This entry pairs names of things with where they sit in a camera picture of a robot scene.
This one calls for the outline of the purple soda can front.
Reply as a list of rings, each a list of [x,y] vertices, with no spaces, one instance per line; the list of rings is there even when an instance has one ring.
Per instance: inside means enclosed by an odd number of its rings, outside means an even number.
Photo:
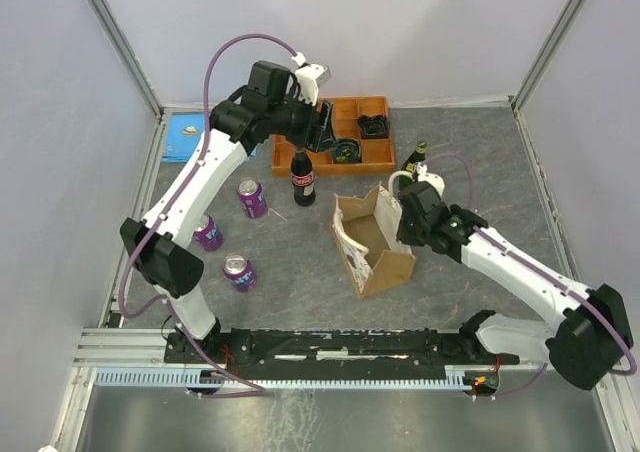
[[[229,254],[223,273],[239,292],[249,292],[257,283],[257,275],[249,259],[239,253]]]

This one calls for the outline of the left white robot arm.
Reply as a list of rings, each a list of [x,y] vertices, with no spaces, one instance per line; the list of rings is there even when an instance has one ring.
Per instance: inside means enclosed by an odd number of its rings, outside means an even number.
[[[320,64],[290,70],[254,63],[247,84],[213,107],[210,131],[161,200],[142,219],[121,225],[128,270],[139,271],[167,301],[190,333],[186,348],[198,361],[215,359],[221,338],[212,331],[217,318],[200,287],[204,264],[187,249],[196,226],[230,175],[269,137],[281,136],[313,153],[333,147],[333,106],[318,100],[329,77],[329,68]]]

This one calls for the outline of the cola glass bottle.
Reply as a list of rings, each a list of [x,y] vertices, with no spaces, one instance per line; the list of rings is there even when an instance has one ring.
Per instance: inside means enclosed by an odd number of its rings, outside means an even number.
[[[315,175],[311,159],[304,148],[295,148],[290,172],[295,203],[301,207],[311,206],[316,199]]]

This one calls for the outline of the purple soda can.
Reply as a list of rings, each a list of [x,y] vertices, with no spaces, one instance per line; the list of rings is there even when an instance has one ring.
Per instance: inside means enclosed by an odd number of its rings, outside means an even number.
[[[241,180],[236,192],[247,217],[259,218],[268,212],[263,188],[257,180],[253,178]]]
[[[249,292],[257,283],[257,275],[249,259],[239,253],[229,254],[223,273],[239,292]]]
[[[193,237],[206,252],[216,251],[224,242],[223,235],[215,221],[206,213],[201,216],[194,230]]]

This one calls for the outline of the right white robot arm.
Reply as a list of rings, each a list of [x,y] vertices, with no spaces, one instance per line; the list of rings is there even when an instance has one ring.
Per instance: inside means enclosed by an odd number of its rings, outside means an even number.
[[[638,370],[634,339],[622,295],[603,284],[593,288],[570,279],[524,253],[472,211],[447,205],[429,182],[415,182],[398,195],[402,210],[396,237],[428,247],[482,273],[519,298],[538,320],[494,313],[458,340],[467,361],[492,354],[538,361],[571,385],[593,389],[608,374]]]

